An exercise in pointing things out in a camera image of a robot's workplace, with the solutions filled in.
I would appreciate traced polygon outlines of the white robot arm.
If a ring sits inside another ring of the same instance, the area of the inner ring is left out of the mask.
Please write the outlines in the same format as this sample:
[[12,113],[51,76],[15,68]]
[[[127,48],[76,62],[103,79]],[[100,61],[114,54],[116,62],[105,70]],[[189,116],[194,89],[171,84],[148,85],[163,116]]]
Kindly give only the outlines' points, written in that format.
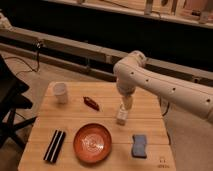
[[122,96],[131,96],[140,87],[213,124],[212,87],[149,71],[146,61],[142,52],[132,51],[114,65],[117,90]]

